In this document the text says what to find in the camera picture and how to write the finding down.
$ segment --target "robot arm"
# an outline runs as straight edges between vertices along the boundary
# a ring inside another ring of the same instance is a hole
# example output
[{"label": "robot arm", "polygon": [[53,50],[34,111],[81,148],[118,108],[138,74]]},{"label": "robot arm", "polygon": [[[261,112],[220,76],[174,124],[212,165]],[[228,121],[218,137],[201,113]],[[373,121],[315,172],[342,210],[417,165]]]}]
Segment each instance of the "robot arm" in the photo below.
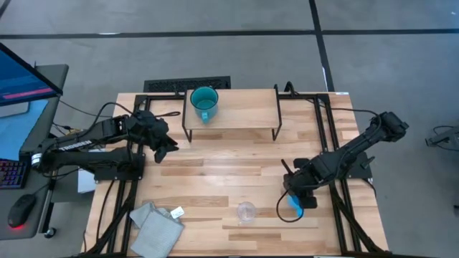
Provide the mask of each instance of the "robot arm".
[{"label": "robot arm", "polygon": [[95,174],[95,180],[133,180],[141,177],[145,157],[128,147],[111,152],[83,152],[95,145],[128,140],[155,151],[160,163],[168,152],[177,151],[177,142],[167,136],[169,127],[149,111],[138,111],[95,123],[87,130],[59,138],[46,139],[32,156],[32,166],[40,173],[62,166],[76,165]]},{"label": "robot arm", "polygon": [[334,179],[346,175],[356,157],[379,141],[396,142],[402,138],[408,124],[402,122],[394,113],[384,112],[372,119],[370,126],[337,151],[321,153],[308,160],[306,158],[293,161],[297,171],[288,167],[284,175],[284,188],[292,196],[297,196],[303,209],[317,207],[312,191],[325,186]]}]

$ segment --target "computer monitor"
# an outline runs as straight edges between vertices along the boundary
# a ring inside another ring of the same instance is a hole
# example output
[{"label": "computer monitor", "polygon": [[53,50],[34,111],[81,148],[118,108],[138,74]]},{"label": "computer monitor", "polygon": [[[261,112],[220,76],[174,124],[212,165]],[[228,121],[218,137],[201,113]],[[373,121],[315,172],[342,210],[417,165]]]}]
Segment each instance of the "computer monitor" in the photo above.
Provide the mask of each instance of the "computer monitor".
[{"label": "computer monitor", "polygon": [[0,109],[61,94],[61,89],[0,43]]}]

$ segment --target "teal mug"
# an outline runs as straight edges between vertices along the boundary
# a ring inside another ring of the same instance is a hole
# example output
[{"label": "teal mug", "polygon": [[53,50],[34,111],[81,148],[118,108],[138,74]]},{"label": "teal mug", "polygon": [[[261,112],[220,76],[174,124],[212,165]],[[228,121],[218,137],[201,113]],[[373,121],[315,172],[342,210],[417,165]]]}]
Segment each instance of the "teal mug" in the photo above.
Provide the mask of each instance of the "teal mug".
[{"label": "teal mug", "polygon": [[193,91],[190,97],[196,114],[204,124],[207,124],[218,111],[218,93],[211,87],[199,87]]}]

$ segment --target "mug handle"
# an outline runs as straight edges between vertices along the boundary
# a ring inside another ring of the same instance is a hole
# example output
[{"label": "mug handle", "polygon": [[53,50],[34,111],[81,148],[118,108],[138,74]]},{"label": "mug handle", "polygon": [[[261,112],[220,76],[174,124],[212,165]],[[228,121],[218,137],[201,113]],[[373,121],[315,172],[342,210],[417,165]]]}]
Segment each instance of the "mug handle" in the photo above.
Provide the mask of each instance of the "mug handle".
[{"label": "mug handle", "polygon": [[202,122],[204,122],[205,124],[209,122],[209,114],[207,114],[207,112],[202,112],[201,118],[202,118]]}]

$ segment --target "wooden shelf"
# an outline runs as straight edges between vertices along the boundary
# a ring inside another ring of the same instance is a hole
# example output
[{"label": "wooden shelf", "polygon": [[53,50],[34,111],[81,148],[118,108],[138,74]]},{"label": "wooden shelf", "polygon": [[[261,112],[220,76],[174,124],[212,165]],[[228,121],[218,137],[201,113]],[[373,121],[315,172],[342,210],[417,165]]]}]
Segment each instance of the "wooden shelf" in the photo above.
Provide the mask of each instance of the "wooden shelf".
[{"label": "wooden shelf", "polygon": [[191,142],[193,130],[211,129],[280,129],[282,118],[280,116],[278,90],[217,90],[218,112],[207,123],[195,113],[190,101],[193,90],[188,90],[185,95],[183,128],[185,133],[190,130],[188,137]]}]

